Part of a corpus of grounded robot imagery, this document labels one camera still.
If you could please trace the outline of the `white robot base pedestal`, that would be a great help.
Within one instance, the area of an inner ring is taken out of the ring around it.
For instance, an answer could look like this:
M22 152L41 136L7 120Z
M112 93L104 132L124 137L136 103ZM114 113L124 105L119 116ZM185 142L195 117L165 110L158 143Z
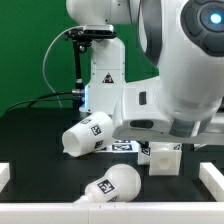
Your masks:
M81 112L111 115L125 84L125 45L119 38L92 42L90 81Z

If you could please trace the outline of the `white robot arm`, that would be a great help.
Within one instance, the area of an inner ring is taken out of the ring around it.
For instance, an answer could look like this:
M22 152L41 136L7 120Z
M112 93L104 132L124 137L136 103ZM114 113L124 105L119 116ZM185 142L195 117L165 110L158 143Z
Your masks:
M159 75L123 87L113 137L224 145L224 0L66 0L89 33L135 23Z

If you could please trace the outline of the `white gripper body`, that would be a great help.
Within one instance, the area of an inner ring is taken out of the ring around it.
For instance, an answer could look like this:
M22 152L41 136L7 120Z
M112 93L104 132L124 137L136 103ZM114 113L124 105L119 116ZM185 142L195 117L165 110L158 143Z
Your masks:
M224 113L217 113L200 134L181 131L175 136L172 118L156 105L159 77L127 83L113 113L113 137L121 140L224 145Z

